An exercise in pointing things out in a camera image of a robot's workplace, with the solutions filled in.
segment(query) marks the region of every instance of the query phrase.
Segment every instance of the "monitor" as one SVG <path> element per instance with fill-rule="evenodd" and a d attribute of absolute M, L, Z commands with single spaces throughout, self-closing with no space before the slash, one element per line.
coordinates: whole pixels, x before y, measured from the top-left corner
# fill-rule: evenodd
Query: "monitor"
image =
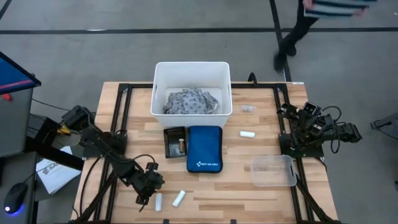
<path fill-rule="evenodd" d="M 33 74 L 0 52 L 0 95 L 41 86 L 41 84 Z"/>

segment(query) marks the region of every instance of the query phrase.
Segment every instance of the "wooden table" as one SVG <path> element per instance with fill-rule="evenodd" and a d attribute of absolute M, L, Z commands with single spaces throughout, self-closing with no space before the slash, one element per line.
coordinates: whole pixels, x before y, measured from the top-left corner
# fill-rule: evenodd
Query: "wooden table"
<path fill-rule="evenodd" d="M 118 82 L 106 82 L 103 86 L 95 119 L 95 124 L 103 131 L 109 131 L 111 126 L 118 85 Z M 290 102 L 302 107 L 307 101 L 304 85 L 288 83 L 287 87 Z M 112 223 L 162 223 L 163 219 L 169 219 L 171 223 L 230 223 L 231 219 L 238 223 L 295 223 L 289 187 L 255 187 L 251 183 L 251 159 L 280 154 L 277 140 L 280 130 L 271 89 L 233 89 L 233 114 L 223 128 L 224 168 L 219 174 L 191 174 L 186 170 L 186 158 L 165 158 L 163 127 L 150 113 L 151 94 L 150 88 L 133 90 L 127 122 L 126 157 L 151 154 L 159 163 L 159 172 L 166 181 L 159 191 L 163 193 L 163 210 L 154 210 L 155 197 L 152 197 L 139 213 L 141 206 L 135 203 L 134 189 L 118 181 Z M 241 105 L 254 105 L 254 111 L 242 112 Z M 240 130 L 253 131 L 256 137 L 241 138 Z M 143 167 L 148 161 L 145 157 L 139 159 Z M 76 209 L 84 179 L 93 162 L 94 159 L 85 162 L 75 200 Z M 305 158 L 303 163 L 310 193 L 326 214 L 337 219 L 325 168 L 312 158 Z M 103 160 L 100 160 L 88 179 L 83 210 L 97 194 L 102 166 Z M 172 202 L 180 190 L 187 194 L 180 207 L 174 208 Z M 302 216 L 306 219 L 303 198 L 300 191 L 297 192 Z M 105 217 L 107 201 L 105 195 L 101 218 Z"/>

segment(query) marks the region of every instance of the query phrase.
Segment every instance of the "book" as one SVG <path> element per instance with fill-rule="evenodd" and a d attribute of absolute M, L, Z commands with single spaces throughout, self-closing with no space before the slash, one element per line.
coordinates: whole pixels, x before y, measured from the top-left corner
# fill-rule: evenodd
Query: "book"
<path fill-rule="evenodd" d="M 311 9 L 304 9 L 305 17 L 351 17 L 375 4 L 377 0 L 313 0 Z"/>
<path fill-rule="evenodd" d="M 72 155 L 70 146 L 63 147 L 61 151 Z M 81 173 L 79 170 L 54 163 L 48 159 L 43 159 L 36 164 L 36 172 L 49 194 L 54 194 Z"/>

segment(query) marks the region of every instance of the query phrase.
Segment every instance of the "small box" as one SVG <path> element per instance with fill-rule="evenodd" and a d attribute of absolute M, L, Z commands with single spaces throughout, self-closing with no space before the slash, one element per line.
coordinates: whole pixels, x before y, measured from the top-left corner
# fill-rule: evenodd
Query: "small box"
<path fill-rule="evenodd" d="M 187 155 L 185 127 L 163 130 L 166 159 Z"/>
<path fill-rule="evenodd" d="M 170 93 L 200 88 L 218 100 L 215 114 L 164 114 Z M 160 62 L 156 65 L 150 112 L 165 128 L 223 127 L 232 114 L 229 65 L 226 62 Z"/>

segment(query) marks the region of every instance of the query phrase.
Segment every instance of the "white paper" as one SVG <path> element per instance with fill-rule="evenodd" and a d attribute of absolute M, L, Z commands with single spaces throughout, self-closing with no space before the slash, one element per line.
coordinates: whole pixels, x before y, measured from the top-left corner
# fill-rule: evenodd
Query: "white paper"
<path fill-rule="evenodd" d="M 70 146 L 63 147 L 61 151 L 72 155 Z M 49 194 L 54 194 L 81 173 L 81 171 L 53 163 L 54 161 L 43 159 L 36 164 L 36 172 L 39 170 L 37 174 Z"/>

